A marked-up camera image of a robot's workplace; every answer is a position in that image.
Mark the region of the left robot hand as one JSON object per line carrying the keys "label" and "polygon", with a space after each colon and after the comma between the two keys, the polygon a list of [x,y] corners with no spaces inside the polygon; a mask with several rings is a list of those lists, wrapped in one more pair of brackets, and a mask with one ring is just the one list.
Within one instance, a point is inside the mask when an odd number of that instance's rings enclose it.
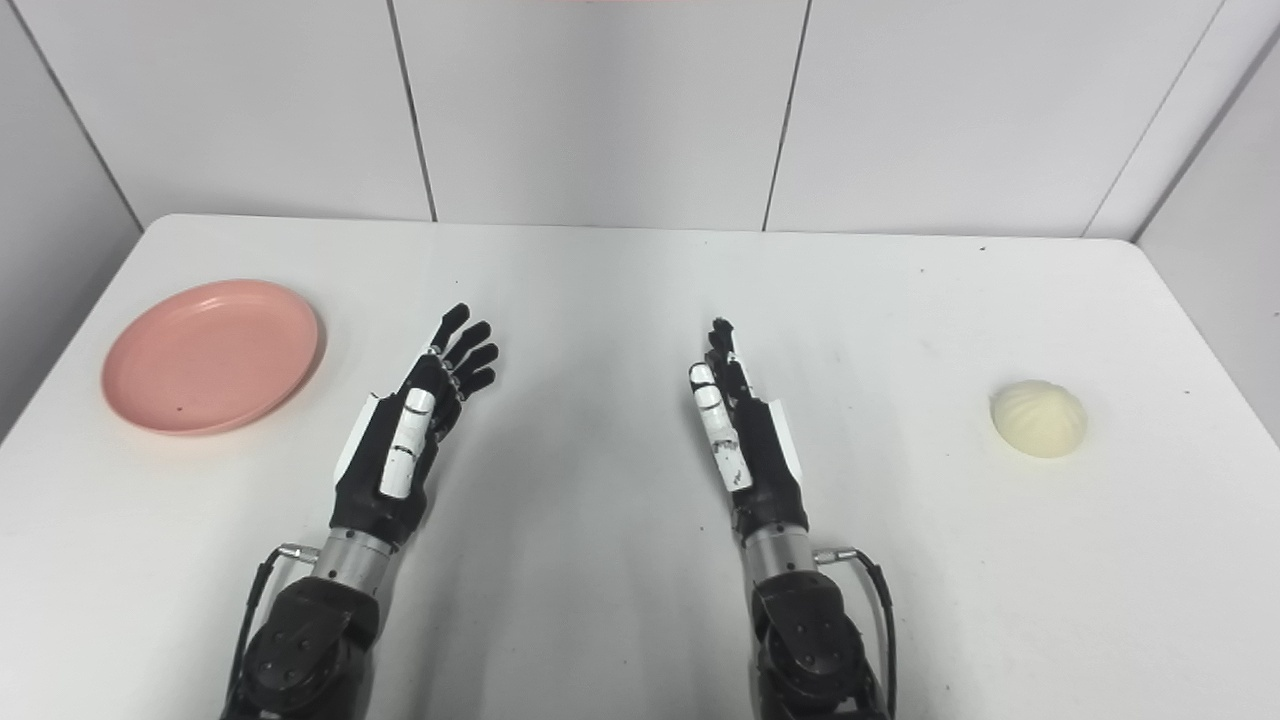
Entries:
{"label": "left robot hand", "polygon": [[367,396],[335,466],[329,525],[401,548],[428,511],[425,480],[466,401],[490,386],[499,348],[467,304],[436,332],[390,395]]}

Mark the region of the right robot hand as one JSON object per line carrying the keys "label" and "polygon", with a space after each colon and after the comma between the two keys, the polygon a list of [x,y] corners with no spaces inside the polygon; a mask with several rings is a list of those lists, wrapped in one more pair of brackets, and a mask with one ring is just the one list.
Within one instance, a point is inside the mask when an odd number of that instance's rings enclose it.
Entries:
{"label": "right robot hand", "polygon": [[716,470],[731,497],[739,543],[759,530],[809,528],[797,464],[785,450],[781,406],[755,395],[733,340],[733,324],[718,316],[704,359],[689,368],[689,386]]}

